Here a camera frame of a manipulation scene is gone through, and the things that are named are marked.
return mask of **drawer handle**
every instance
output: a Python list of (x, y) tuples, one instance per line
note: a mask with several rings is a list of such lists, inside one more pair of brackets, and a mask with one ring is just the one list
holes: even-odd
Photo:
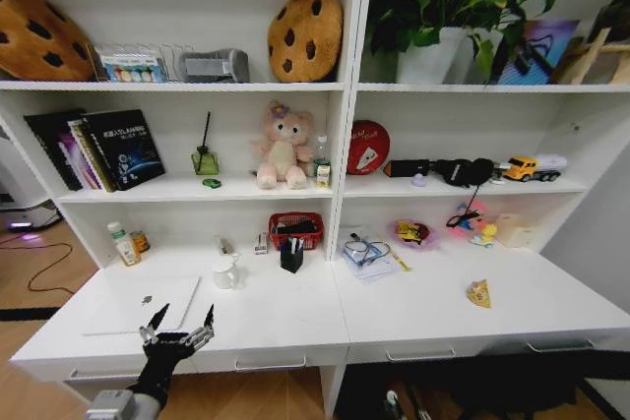
[(385, 350), (385, 354), (387, 355), (388, 361), (390, 361), (391, 363), (404, 363), (408, 361), (428, 361), (431, 359), (449, 359), (457, 356), (453, 346), (449, 346), (448, 351), (444, 353), (427, 354), (422, 356), (409, 356), (399, 358), (397, 356), (392, 356), (387, 349)]
[(597, 349), (595, 344), (589, 339), (585, 339), (584, 342), (586, 344), (582, 346), (565, 346), (561, 348), (536, 348), (531, 343), (528, 343), (528, 348), (534, 353), (557, 353), (560, 351), (583, 351), (585, 349)]
[(271, 365), (271, 366), (252, 366), (252, 367), (244, 367), (239, 366), (238, 359), (234, 361), (234, 371), (237, 373), (250, 372), (250, 371), (269, 371), (272, 369), (299, 369), (306, 367), (306, 356), (303, 357), (302, 362), (298, 364), (281, 364), (281, 365)]
[(66, 381), (136, 381), (140, 374), (108, 374), (104, 376), (80, 376), (79, 370), (75, 369), (70, 373)]

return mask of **white mug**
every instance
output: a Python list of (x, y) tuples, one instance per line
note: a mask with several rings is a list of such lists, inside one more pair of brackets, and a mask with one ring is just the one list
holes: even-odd
[(231, 289), (238, 284), (238, 255), (221, 256), (213, 263), (213, 280), (221, 289)]

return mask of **red basket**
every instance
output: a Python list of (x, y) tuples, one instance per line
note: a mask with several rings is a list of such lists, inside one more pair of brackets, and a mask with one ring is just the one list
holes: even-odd
[[(276, 233), (276, 227), (279, 223), (282, 223), (285, 226), (292, 226), (307, 220), (311, 220), (315, 223), (315, 228), (317, 228), (315, 233), (291, 233), (290, 235), (279, 235)], [(269, 218), (269, 237), (274, 242), (274, 246), (278, 251), (280, 250), (280, 246), (288, 240), (289, 236), (303, 238), (304, 249), (314, 250), (317, 248), (317, 245), (319, 245), (319, 242), (322, 241), (322, 237), (324, 236), (324, 222), (322, 221), (322, 216), (319, 213), (312, 213), (308, 211), (274, 213)]]

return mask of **book cover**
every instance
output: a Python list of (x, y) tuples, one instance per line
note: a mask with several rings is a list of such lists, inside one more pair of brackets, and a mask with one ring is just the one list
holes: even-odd
[(525, 31), (516, 47), (513, 60), (508, 60), (505, 46), (499, 46), (495, 58), (495, 82), (501, 86), (536, 86), (549, 82), (578, 21), (534, 20), (525, 23)]
[(100, 153), (96, 149), (96, 146), (92, 141), (92, 137), (85, 130), (85, 123), (83, 119), (72, 120), (68, 122), (68, 126), (70, 127), (70, 132), (79, 145), (83, 156), (88, 162), (100, 189), (104, 189), (106, 192), (114, 192), (116, 190), (116, 186), (112, 182), (108, 168), (103, 162)]
[(75, 171), (75, 175), (79, 178), (84, 189), (99, 189), (100, 186), (96, 181), (96, 176), (90, 169), (90, 165), (83, 156), (79, 144), (75, 141), (72, 133), (62, 133), (60, 136), (60, 142), (65, 150), (66, 157), (70, 161), (72, 170)]
[(87, 113), (84, 119), (119, 190), (164, 173), (142, 110)]
[(39, 144), (71, 191), (82, 189), (82, 185), (75, 175), (70, 162), (66, 159), (61, 148), (59, 148), (60, 135), (70, 133), (68, 121), (80, 118), (84, 111), (82, 109), (73, 109), (64, 112), (26, 115), (24, 117)]

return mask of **red round sign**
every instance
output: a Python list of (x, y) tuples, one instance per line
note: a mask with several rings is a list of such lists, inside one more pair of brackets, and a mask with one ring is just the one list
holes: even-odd
[(348, 174), (369, 174), (379, 168), (390, 152), (390, 136), (381, 125), (369, 120), (352, 124), (347, 157)]

